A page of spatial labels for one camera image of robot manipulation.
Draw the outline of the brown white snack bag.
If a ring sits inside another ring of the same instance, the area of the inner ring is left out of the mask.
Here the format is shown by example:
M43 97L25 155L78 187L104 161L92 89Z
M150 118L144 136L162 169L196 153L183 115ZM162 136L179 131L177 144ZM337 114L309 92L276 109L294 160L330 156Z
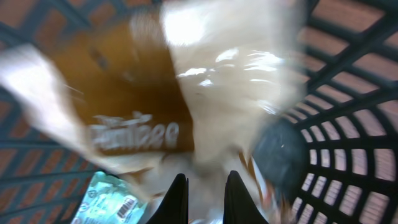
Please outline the brown white snack bag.
M125 180L153 216L177 174L188 222L223 222L239 173L268 223L294 219L253 152L305 95L288 65L306 10L298 1L175 1L80 34L49 52L1 53L1 86L33 127Z

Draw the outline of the mint green wipes packet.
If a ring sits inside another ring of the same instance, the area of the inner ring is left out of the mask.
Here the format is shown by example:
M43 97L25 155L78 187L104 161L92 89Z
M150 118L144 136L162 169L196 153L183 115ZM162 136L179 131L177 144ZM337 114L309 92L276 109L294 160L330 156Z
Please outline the mint green wipes packet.
M136 224L147 204L129 190L129 184L102 171L95 172L72 224Z

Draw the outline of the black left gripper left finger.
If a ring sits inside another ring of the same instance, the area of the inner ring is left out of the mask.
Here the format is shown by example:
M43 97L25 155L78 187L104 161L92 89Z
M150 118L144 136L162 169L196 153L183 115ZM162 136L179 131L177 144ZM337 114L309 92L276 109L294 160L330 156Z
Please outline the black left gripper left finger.
M188 179L177 174L147 224L188 224Z

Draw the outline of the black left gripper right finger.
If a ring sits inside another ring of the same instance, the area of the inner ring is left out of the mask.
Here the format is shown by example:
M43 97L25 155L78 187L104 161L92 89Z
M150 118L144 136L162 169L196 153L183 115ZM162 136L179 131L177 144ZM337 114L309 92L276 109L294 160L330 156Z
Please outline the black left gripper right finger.
M229 173L225 185L223 224L268 224L235 170Z

